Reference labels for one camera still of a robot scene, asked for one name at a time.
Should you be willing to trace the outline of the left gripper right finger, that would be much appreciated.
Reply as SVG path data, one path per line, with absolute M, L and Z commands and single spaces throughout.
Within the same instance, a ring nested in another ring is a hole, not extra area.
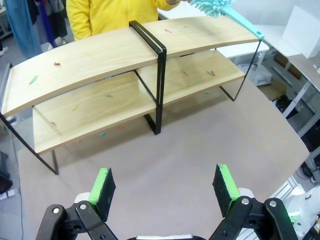
M 240 195 L 226 164 L 217 164 L 213 188 L 223 217 L 211 240 L 235 240 L 241 230 L 253 229 L 260 240 L 296 240 L 297 234 L 282 200 L 259 202 Z

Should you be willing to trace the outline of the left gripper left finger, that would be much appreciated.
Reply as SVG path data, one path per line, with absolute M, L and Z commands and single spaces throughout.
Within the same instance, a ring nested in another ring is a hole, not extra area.
M 92 240 L 116 240 L 106 224 L 115 189 L 112 169 L 101 168 L 91 191 L 79 194 L 72 206 L 47 207 L 36 239 L 75 240 L 79 234 L 87 233 Z

